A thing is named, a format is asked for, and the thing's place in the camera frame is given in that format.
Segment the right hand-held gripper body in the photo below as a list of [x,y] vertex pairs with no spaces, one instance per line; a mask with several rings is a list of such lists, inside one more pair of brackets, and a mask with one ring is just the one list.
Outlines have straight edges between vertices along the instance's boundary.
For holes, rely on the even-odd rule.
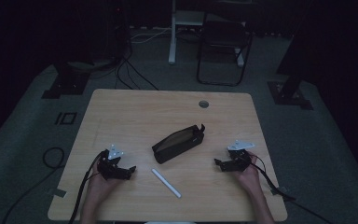
[[228,170],[230,172],[244,171],[252,163],[251,156],[247,149],[254,146],[254,143],[243,142],[240,140],[236,140],[231,146],[228,146],[227,151],[231,158]]

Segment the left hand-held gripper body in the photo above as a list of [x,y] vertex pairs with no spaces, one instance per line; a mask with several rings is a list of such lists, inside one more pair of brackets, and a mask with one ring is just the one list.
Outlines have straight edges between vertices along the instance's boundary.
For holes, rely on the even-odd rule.
[[98,172],[104,179],[123,179],[125,175],[128,175],[128,170],[120,168],[118,163],[121,160],[123,152],[116,149],[115,145],[112,145],[109,149],[104,150],[98,161]]

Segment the white pen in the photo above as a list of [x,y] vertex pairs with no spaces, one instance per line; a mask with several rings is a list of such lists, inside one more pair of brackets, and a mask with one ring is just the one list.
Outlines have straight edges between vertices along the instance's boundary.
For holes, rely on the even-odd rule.
[[176,189],[158,170],[151,169],[151,172],[156,176],[156,178],[165,185],[178,199],[182,198],[182,194]]

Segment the black pencil case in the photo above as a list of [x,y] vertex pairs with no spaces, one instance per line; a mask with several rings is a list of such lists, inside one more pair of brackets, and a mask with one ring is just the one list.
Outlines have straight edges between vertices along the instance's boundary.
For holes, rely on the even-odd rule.
[[152,146],[155,160],[162,164],[200,145],[204,131],[204,125],[193,125],[168,135]]

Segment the person's left hand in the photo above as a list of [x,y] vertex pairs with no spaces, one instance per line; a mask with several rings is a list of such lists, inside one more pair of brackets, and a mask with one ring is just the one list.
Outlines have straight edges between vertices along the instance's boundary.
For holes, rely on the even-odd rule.
[[94,164],[89,178],[88,195],[92,199],[103,201],[118,184],[120,181],[117,179],[104,179],[98,172],[97,165]]

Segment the person's right hand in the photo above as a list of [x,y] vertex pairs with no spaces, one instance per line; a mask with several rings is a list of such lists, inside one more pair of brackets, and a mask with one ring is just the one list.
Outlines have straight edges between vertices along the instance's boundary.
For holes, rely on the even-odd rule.
[[254,164],[256,163],[256,155],[251,153],[250,159],[251,164],[243,172],[235,172],[234,176],[249,195],[261,195],[262,189],[260,186],[259,174],[257,169],[254,168]]

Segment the black floor tape square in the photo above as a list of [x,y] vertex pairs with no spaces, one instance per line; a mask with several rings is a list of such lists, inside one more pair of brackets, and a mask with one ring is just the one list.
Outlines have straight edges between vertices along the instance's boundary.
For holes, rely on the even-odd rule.
[[72,125],[75,123],[77,117],[76,112],[60,112],[57,116],[55,125]]

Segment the black stand base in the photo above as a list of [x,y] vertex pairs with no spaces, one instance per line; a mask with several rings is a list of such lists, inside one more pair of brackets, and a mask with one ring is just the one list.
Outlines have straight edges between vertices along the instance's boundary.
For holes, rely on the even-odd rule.
[[67,62],[53,64],[57,76],[43,99],[59,99],[62,95],[82,95],[88,83],[90,73],[78,72]]
[[297,105],[303,110],[312,110],[310,100],[307,100],[300,90],[300,84],[304,80],[307,63],[302,47],[301,38],[294,35],[277,73],[287,75],[284,82],[269,81],[268,88],[276,105]]

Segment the black folding chair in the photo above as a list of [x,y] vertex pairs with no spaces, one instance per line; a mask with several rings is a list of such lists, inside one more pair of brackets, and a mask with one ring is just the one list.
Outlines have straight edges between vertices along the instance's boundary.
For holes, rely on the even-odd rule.
[[[198,48],[197,81],[201,84],[218,86],[238,86],[244,78],[246,62],[253,43],[254,29],[257,24],[257,16],[251,13],[241,12],[205,12],[201,25],[200,42]],[[241,74],[234,82],[222,82],[222,78],[216,81],[201,78],[201,61],[203,46],[211,48],[234,49],[235,61],[237,61],[244,49],[246,49]]]

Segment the white metal stand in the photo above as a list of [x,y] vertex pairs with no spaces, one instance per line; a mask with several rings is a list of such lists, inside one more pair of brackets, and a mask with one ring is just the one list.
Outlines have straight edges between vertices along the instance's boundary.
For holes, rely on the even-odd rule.
[[203,13],[192,10],[178,10],[176,0],[172,0],[171,13],[171,41],[169,49],[168,63],[176,62],[176,32],[177,26],[201,26]]

